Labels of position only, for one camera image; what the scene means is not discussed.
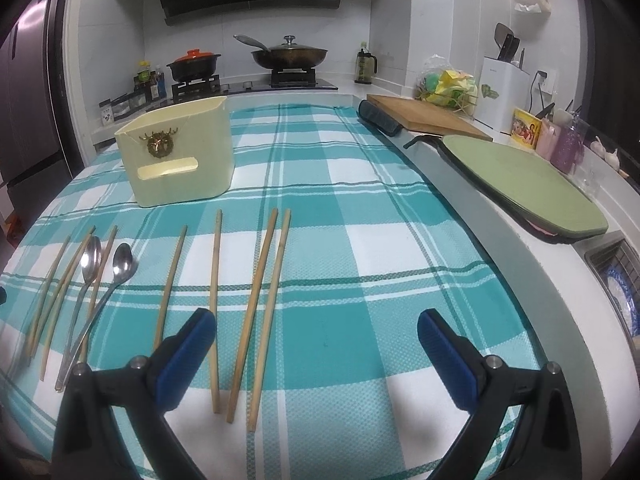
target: garlic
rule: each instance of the garlic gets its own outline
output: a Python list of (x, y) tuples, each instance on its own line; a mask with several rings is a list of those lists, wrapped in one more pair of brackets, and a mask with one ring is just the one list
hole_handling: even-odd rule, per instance
[(596, 136), (596, 140), (594, 140), (591, 143), (590, 148), (591, 148), (591, 151), (595, 153), (597, 156), (599, 156), (600, 158), (604, 158), (605, 154), (607, 153), (607, 150), (604, 149), (604, 146), (600, 142), (600, 137), (598, 136)]
[(620, 161), (618, 160), (618, 149), (613, 153), (606, 153), (604, 156), (604, 161), (609, 164), (614, 170), (620, 169)]

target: cream plastic container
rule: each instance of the cream plastic container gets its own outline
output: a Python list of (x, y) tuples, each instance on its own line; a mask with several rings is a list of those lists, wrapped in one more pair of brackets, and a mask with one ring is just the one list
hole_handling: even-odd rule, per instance
[(225, 101), (211, 97), (154, 110), (116, 132), (140, 206), (212, 198), (229, 188), (235, 165)]

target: power cord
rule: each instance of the power cord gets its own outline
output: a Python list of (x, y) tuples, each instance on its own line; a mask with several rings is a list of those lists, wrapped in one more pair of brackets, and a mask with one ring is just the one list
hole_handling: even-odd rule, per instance
[(533, 85), (536, 83), (536, 78), (538, 76), (540, 76), (543, 80), (545, 80), (548, 77), (548, 74), (544, 70), (538, 70), (536, 72), (536, 75), (533, 76), (533, 81), (531, 82), (531, 88), (529, 89), (529, 113), (531, 113), (531, 108), (533, 107)]

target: kitchen knife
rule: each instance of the kitchen knife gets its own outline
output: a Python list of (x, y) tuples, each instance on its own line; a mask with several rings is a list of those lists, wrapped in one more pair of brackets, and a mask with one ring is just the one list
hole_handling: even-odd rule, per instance
[(502, 44), (502, 48), (500, 49), (500, 54), (498, 54), (498, 61), (504, 61), (507, 57), (507, 54), (511, 48), (511, 43), (513, 42), (513, 34), (507, 34), (507, 37), (504, 38), (504, 43)]
[(507, 53), (504, 56), (505, 62), (510, 63), (511, 61), (513, 61), (513, 58), (515, 57), (519, 46), (520, 46), (520, 38), (513, 38), (511, 40), (511, 44), (509, 45), (509, 48), (507, 49)]

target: blue and white plate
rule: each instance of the blue and white plate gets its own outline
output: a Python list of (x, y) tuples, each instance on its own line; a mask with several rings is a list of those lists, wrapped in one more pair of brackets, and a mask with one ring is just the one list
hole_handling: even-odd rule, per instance
[(632, 336), (639, 335), (638, 312), (636, 311), (631, 286), (626, 276), (623, 276), (615, 267), (609, 267), (607, 271), (607, 286), (609, 287), (611, 295), (618, 302), (620, 312), (622, 312), (622, 316), (625, 318), (629, 332)]

